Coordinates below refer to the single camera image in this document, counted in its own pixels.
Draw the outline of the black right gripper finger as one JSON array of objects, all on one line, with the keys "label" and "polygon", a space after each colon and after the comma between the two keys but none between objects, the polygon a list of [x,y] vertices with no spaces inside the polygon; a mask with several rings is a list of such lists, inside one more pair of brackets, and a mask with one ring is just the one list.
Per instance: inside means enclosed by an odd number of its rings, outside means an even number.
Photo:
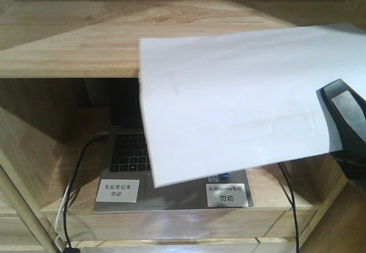
[{"label": "black right gripper finger", "polygon": [[330,150],[348,179],[365,178],[365,100],[342,79],[317,90]]}]

